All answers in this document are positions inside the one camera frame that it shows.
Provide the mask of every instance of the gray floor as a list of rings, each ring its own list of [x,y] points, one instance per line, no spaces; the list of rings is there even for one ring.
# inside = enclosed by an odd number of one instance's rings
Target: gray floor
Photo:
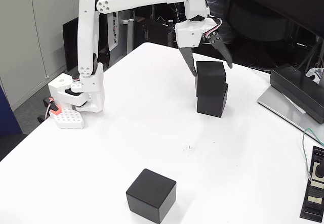
[[[45,115],[46,111],[43,99],[49,98],[50,96],[49,87],[45,85],[14,111],[15,117],[24,134],[30,134],[37,126],[39,126],[37,117]]]

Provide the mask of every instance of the desk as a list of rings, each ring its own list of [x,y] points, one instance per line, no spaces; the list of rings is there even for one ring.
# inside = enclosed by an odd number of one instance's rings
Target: desk
[[[225,70],[222,118],[198,114],[180,52],[135,49],[105,72],[104,110],[83,113],[85,129],[46,120],[0,162],[0,223],[151,224],[125,194],[144,168],[177,181],[163,224],[309,223],[302,132],[257,103],[268,74]]]

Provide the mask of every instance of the black box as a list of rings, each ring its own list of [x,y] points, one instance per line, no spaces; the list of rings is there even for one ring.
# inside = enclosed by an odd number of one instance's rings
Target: black box
[[[145,42],[173,47],[173,23],[150,18],[132,17],[134,24],[134,49]]]
[[[226,73],[223,62],[197,61],[197,97],[224,97]]]
[[[155,223],[161,223],[176,201],[177,183],[144,169],[126,191],[130,210]]]
[[[215,117],[222,117],[226,99],[227,99],[228,84],[225,84],[225,93],[222,97],[198,97],[197,112]]]

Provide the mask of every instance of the blue panel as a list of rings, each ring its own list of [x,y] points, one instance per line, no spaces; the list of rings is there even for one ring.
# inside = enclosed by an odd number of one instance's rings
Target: blue panel
[[[11,134],[22,134],[22,132],[7,98],[0,87],[0,137]]]

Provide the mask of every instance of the green cable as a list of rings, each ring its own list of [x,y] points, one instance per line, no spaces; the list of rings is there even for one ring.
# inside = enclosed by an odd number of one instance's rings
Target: green cable
[[[305,161],[306,161],[306,173],[307,173],[307,177],[310,181],[312,181],[312,177],[310,175],[310,172],[308,170],[308,162],[307,162],[307,157],[306,157],[306,152],[305,152],[305,147],[304,147],[304,138],[305,138],[305,134],[306,134],[306,131],[310,131],[312,132],[312,134],[315,136],[316,140],[324,147],[324,143],[320,141],[320,139],[315,135],[315,133],[310,129],[310,128],[307,128],[304,130],[304,133],[303,133],[303,151],[304,151],[304,155],[305,155]]]

